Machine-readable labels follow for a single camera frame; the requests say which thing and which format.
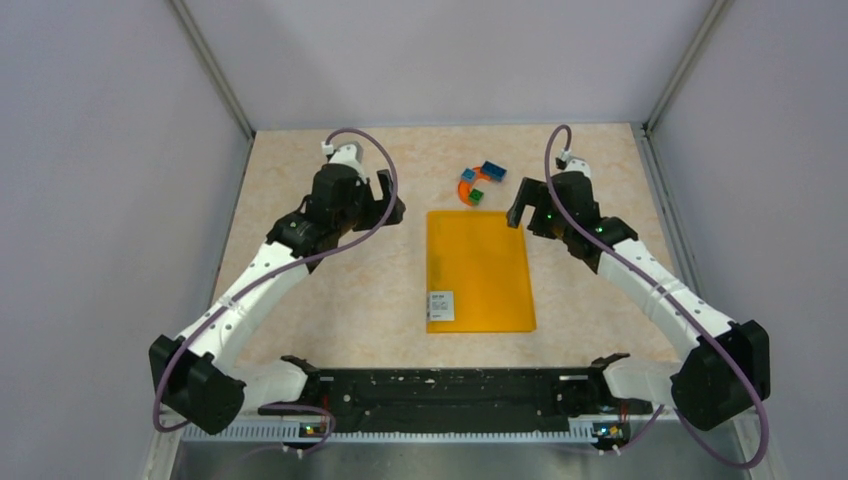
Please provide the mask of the orange plastic clip folder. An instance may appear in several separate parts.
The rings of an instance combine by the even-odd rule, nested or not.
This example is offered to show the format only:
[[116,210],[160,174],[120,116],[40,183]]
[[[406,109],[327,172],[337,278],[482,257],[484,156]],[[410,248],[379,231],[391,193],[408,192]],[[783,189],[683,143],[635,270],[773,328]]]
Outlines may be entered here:
[[426,224],[429,334],[536,330],[525,236],[504,211],[431,211]]

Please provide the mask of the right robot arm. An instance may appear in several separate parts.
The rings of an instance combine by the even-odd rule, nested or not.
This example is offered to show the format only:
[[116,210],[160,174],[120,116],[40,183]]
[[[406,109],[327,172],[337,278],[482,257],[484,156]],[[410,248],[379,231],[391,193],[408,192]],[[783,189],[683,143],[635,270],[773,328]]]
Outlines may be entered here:
[[770,340],[756,321],[740,323],[711,307],[651,254],[637,232],[604,216],[590,178],[565,171],[543,182],[525,177],[507,211],[518,227],[533,208],[529,231],[562,242],[569,254],[619,288],[660,330],[674,362],[624,355],[586,385],[589,404],[612,412],[626,399],[664,404],[692,427],[708,431],[770,395]]

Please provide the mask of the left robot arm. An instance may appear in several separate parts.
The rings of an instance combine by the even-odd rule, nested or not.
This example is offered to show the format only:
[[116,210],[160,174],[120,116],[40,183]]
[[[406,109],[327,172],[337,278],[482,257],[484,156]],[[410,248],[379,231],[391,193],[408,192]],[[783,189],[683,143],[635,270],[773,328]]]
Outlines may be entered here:
[[405,207],[394,166],[377,173],[382,198],[356,160],[331,160],[315,174],[301,204],[271,227],[257,253],[225,293],[175,338],[159,336],[148,351],[155,391],[153,423],[167,433],[167,408],[209,434],[245,411],[286,403],[297,413],[319,404],[320,386],[290,360],[238,368],[243,347],[282,297],[327,257],[351,249]]

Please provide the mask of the dark blue toy brick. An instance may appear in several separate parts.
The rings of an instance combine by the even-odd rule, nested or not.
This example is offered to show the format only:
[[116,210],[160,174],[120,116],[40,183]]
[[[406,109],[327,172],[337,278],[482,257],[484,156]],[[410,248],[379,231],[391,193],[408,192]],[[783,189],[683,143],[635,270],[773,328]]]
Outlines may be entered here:
[[507,174],[507,170],[493,162],[486,161],[480,167],[482,175],[494,182],[502,182]]

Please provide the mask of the green toy brick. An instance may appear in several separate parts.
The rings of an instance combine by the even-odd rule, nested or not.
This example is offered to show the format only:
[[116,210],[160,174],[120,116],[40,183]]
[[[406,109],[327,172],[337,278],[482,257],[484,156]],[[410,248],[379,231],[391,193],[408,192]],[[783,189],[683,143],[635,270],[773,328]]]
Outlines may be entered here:
[[467,195],[467,203],[471,206],[478,206],[484,197],[484,193],[478,189],[472,189]]

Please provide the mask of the light blue toy brick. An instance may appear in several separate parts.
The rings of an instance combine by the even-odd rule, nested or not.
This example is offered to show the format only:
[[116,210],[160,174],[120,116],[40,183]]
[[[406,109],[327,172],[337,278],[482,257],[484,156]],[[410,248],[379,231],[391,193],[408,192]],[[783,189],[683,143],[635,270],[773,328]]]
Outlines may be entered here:
[[463,184],[473,185],[477,179],[477,172],[473,169],[465,169],[460,176],[460,182]]

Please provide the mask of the orange curved toy track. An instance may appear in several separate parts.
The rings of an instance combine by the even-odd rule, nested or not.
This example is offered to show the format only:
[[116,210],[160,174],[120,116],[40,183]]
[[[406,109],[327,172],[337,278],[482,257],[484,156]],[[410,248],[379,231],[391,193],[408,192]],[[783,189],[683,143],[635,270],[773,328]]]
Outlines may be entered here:
[[471,206],[467,203],[467,195],[472,189],[478,189],[478,190],[482,191],[480,188],[476,187],[476,184],[480,183],[480,182],[489,182],[490,180],[487,177],[485,177],[484,175],[481,174],[480,167],[466,168],[466,169],[473,169],[477,172],[476,182],[473,185],[468,185],[468,184],[461,183],[460,179],[459,179],[459,183],[457,185],[457,195],[458,195],[460,201],[463,204],[467,205],[468,207],[477,207],[477,206]]

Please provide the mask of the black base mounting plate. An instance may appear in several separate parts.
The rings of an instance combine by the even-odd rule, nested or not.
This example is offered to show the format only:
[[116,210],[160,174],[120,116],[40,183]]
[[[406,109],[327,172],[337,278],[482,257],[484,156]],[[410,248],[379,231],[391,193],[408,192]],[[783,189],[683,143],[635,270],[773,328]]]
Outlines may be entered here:
[[651,414],[612,396],[607,360],[565,368],[318,368],[295,358],[307,381],[296,404],[336,419],[336,433],[565,431],[592,415]]

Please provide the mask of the right aluminium frame post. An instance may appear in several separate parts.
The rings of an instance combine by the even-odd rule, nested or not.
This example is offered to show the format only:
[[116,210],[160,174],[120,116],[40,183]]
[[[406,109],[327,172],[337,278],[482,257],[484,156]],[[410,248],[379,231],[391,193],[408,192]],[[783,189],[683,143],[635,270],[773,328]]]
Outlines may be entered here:
[[670,78],[651,109],[647,120],[642,124],[646,137],[652,136],[663,122],[671,105],[685,85],[685,82],[710,43],[715,31],[733,4],[733,0],[715,0],[711,2],[703,20],[684,49]]

